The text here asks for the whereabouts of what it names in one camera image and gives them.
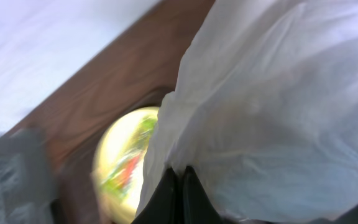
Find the green snack wrapper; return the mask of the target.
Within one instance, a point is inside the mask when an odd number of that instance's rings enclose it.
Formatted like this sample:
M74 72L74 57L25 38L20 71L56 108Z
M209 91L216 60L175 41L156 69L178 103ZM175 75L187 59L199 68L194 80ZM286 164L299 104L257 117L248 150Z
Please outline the green snack wrapper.
M156 117L144 116L135 126L124 145L123 154L111 167L108 176L102 180L103 190L107 190L119 200L126 198L131 187L132 173L144 157L156 123Z

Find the grey plastic dish rack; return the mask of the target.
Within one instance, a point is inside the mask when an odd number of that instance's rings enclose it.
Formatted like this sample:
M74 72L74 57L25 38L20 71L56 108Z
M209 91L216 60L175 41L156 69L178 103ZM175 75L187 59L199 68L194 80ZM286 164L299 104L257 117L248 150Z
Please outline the grey plastic dish rack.
M0 223L54 223L57 197L40 133L22 129L0 136Z

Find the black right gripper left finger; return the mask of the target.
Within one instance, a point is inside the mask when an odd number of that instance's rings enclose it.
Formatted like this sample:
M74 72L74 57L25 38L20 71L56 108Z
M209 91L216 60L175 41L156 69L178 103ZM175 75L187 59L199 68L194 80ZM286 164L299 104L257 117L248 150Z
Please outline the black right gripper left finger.
M178 181L172 168L167 169L150 201L132 224L176 224Z

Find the white napkin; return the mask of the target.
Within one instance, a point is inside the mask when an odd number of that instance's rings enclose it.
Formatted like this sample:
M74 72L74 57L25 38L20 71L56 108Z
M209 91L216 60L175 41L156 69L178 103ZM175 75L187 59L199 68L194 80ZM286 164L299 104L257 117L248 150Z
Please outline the white napkin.
M139 210L166 168L188 165L233 218L358 205L358 0L216 1L162 101Z

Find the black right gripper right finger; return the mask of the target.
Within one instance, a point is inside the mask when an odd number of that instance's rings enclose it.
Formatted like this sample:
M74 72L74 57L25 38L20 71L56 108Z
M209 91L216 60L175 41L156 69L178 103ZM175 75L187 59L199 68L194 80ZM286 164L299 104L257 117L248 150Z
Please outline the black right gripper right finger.
M183 219L185 224L223 223L191 166L186 167L183 175Z

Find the yellow round plate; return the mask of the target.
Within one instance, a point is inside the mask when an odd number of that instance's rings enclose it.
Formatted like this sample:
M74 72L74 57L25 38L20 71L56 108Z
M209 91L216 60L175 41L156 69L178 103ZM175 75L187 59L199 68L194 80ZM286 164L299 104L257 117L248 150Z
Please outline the yellow round plate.
M131 111L108 127L98 143L92 180L101 216L131 223L140 200L143 163L159 107Z

